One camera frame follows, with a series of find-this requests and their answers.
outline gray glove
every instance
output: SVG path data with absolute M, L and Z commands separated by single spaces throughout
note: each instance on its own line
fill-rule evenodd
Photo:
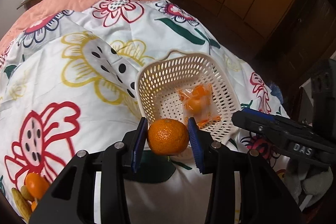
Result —
M 283 178 L 287 189 L 303 210 L 323 197 L 332 184 L 333 173 L 330 167 L 321 172 L 314 166 L 290 159 Z

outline white das lettering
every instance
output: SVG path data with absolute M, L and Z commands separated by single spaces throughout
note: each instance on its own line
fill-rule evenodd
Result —
M 312 151 L 311 148 L 309 148 L 309 147 L 307 148 L 307 147 L 305 147 L 305 146 L 302 146 L 302 147 L 301 147 L 298 143 L 296 143 L 296 144 L 294 145 L 293 150 L 294 150 L 294 151 L 299 151 L 300 153 L 306 154 L 307 156 L 310 156 L 311 151 Z

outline basket handle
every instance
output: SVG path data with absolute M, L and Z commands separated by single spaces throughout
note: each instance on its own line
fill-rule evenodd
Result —
M 164 61 L 166 59 L 168 59 L 168 57 L 172 54 L 172 53 L 179 53 L 181 55 L 187 55 L 188 53 L 187 52 L 182 52 L 176 48 L 172 48 L 164 57 L 162 57 L 161 59 L 159 60 L 156 60 L 156 62 L 161 62 L 161 61 Z

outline orange printed plastic bag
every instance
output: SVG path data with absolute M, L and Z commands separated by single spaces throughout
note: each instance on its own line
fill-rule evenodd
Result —
M 190 89 L 176 89 L 183 104 L 184 123 L 194 117 L 197 125 L 202 127 L 212 120 L 220 120 L 216 104 L 212 100 L 212 85 L 200 84 Z

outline gray cloth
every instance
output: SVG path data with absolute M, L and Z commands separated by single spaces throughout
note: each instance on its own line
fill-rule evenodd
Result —
M 302 202 L 302 198 L 299 198 L 300 195 L 301 197 L 312 195 L 312 199 L 306 206 L 309 207 L 320 200 L 330 188 L 333 181 L 333 173 L 330 167 L 324 172 L 316 171 L 314 167 L 311 167 L 307 173 L 307 178 L 300 180 L 300 178 L 305 177 L 305 174 L 302 174 L 304 168 L 300 167 L 302 166 L 299 166 L 296 160 L 290 159 L 283 176 L 283 182 L 297 204 L 299 204 L 299 201 Z

